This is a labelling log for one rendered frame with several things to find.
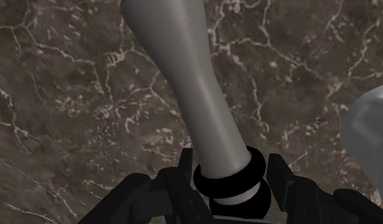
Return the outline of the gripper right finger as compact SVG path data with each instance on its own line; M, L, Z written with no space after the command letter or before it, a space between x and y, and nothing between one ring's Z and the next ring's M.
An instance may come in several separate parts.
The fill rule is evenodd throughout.
M267 181L286 224L383 224L383 209L361 193L339 188L332 194L315 181L295 175L275 153L268 158Z

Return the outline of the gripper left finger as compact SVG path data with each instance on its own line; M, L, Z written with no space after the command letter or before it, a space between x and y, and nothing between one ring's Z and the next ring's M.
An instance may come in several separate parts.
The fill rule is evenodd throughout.
M163 216L166 224L214 224L204 200L193 190L193 150L184 148L177 167L166 167L155 179L128 175L78 224L149 224Z

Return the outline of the grey tapered tool, black rings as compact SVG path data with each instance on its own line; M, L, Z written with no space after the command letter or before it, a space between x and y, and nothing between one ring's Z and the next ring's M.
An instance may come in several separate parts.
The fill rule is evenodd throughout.
M216 79L203 0L122 0L120 11L174 92L198 156L193 181L212 213L264 218L265 159L246 146Z

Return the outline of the grey rounded object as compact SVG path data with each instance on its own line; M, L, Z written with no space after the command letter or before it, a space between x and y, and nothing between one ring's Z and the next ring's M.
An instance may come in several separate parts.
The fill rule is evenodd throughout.
M377 187L383 204L383 85L349 106L341 122L340 139Z

